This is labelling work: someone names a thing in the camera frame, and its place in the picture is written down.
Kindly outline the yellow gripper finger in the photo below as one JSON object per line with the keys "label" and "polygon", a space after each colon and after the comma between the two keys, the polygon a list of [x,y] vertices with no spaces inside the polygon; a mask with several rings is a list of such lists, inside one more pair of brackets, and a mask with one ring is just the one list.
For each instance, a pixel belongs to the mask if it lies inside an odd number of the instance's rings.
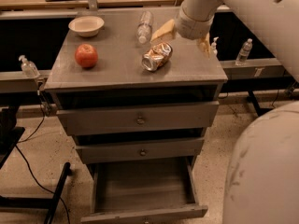
{"label": "yellow gripper finger", "polygon": [[158,30],[156,30],[151,37],[150,43],[152,45],[161,42],[170,41],[176,38],[175,21],[173,19],[167,21]]}
{"label": "yellow gripper finger", "polygon": [[209,35],[201,37],[197,40],[197,48],[199,48],[206,58],[210,57]]}

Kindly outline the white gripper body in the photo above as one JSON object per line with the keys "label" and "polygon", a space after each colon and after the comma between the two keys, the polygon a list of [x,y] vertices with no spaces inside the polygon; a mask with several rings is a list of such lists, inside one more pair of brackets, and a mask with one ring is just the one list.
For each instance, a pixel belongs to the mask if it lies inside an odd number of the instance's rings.
{"label": "white gripper body", "polygon": [[205,38],[209,33],[213,18],[207,21],[196,21],[188,17],[181,8],[175,17],[175,27],[177,32],[183,37],[190,40]]}

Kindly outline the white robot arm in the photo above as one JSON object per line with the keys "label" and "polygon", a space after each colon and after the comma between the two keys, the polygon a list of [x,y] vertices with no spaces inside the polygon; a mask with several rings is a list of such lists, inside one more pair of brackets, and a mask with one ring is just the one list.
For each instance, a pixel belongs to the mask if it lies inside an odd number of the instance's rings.
{"label": "white robot arm", "polygon": [[[159,38],[206,37],[220,5],[299,77],[299,0],[184,0],[174,28]],[[225,181],[222,224],[299,224],[297,103],[260,116],[238,138]]]}

